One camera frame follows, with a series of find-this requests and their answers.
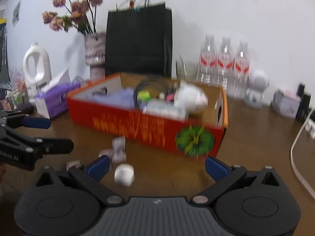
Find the vase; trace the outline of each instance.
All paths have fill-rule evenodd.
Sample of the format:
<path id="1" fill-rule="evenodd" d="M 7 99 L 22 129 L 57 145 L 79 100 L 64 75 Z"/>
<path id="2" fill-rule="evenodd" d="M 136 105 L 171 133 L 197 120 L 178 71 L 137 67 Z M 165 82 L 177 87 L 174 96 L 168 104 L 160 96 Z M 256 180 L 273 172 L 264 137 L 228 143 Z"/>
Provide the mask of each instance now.
<path id="1" fill-rule="evenodd" d="M 85 63 L 90 66 L 92 81 L 105 77 L 105 39 L 105 32 L 84 36 Z"/>

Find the brown tabletop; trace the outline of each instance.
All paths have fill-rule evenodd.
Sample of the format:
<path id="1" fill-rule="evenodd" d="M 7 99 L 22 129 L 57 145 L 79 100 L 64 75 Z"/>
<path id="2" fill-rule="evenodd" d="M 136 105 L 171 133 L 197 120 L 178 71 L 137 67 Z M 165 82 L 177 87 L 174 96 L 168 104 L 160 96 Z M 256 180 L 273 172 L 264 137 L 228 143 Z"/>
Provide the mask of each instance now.
<path id="1" fill-rule="evenodd" d="M 289 159 L 292 142 L 301 123 L 282 117 L 268 107 L 254 109 L 242 101 L 228 100 L 229 124 L 217 158 L 228 165 L 241 164 L 248 170 L 273 166 L 280 174 L 301 208 L 301 220 L 294 236 L 315 235 L 313 219 L 315 201 L 295 178 Z M 19 128 L 28 136 L 67 137 L 74 142 L 68 155 L 49 155 L 39 160 L 34 171 L 23 171 L 7 166 L 7 174 L 0 184 L 0 235 L 20 235 L 13 220 L 14 203 L 36 172 L 45 165 L 55 170 L 65 169 L 66 163 L 80 160 L 87 164 L 103 149 L 110 149 L 113 136 L 73 125 L 68 114 L 53 120 L 48 130 Z M 298 169 L 315 187 L 315 141 L 305 132 L 294 150 Z M 122 195 L 129 196 L 187 196 L 190 199 L 213 184 L 204 164 L 178 154 L 153 149 L 135 141 L 126 142 L 127 162 L 134 166 L 135 182 L 130 188 L 115 185 L 112 170 L 101 183 Z"/>

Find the red cardboard box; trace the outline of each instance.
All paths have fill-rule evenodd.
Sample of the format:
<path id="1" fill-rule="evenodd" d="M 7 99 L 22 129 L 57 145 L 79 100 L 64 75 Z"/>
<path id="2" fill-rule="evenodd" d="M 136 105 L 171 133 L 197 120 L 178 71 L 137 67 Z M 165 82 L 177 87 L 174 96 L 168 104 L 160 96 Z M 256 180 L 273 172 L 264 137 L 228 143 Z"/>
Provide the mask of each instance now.
<path id="1" fill-rule="evenodd" d="M 70 92 L 67 102 L 72 121 L 196 159 L 216 156 L 228 120 L 226 93 L 222 88 L 193 83 L 206 93 L 208 107 L 199 117 L 189 116 L 186 121 L 156 117 L 143 114 L 138 109 L 118 109 L 86 100 L 86 96 L 104 87 L 109 94 L 126 87 L 135 88 L 143 79 L 145 76 L 142 75 L 117 73 Z M 172 79 L 165 81 L 169 86 L 178 82 Z"/>

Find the blue gripper pad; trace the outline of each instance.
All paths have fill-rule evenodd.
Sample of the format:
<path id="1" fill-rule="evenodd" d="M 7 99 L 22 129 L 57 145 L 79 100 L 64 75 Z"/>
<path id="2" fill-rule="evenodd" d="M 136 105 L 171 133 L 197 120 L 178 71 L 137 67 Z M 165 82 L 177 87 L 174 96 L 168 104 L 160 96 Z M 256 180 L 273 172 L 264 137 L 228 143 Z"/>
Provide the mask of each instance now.
<path id="1" fill-rule="evenodd" d="M 103 155 L 86 165 L 83 171 L 87 173 L 90 177 L 99 182 L 110 170 L 111 161 L 107 155 Z"/>
<path id="2" fill-rule="evenodd" d="M 47 118 L 25 116 L 22 125 L 27 128 L 49 129 L 51 121 Z"/>
<path id="3" fill-rule="evenodd" d="M 226 177 L 232 171 L 231 167 L 211 156 L 206 158 L 205 168 L 209 176 L 216 182 Z"/>

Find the white bottle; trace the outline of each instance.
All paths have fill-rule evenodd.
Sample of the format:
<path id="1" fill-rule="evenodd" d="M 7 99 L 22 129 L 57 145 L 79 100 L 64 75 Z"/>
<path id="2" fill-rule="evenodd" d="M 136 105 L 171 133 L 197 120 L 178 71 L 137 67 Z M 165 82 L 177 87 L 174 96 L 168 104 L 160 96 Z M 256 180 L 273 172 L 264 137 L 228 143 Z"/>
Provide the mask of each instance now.
<path id="1" fill-rule="evenodd" d="M 234 65 L 234 53 L 231 48 L 231 38 L 222 37 L 222 45 L 218 54 L 218 66 L 216 71 L 216 84 L 226 90 L 227 81 Z"/>
<path id="2" fill-rule="evenodd" d="M 30 75 L 30 68 L 28 64 L 29 57 L 34 58 L 36 76 Z M 50 62 L 47 51 L 38 46 L 38 43 L 32 43 L 31 47 L 26 52 L 23 59 L 24 77 L 27 93 L 30 102 L 34 102 L 35 95 L 41 88 L 51 81 Z"/>
<path id="3" fill-rule="evenodd" d="M 206 35 L 206 41 L 200 50 L 200 59 L 197 80 L 213 84 L 215 82 L 215 68 L 217 63 L 217 49 L 214 44 L 214 36 Z"/>
<path id="4" fill-rule="evenodd" d="M 230 77 L 227 94 L 230 97 L 243 99 L 248 81 L 250 57 L 248 54 L 248 43 L 239 42 L 239 48 L 235 56 L 235 67 Z"/>

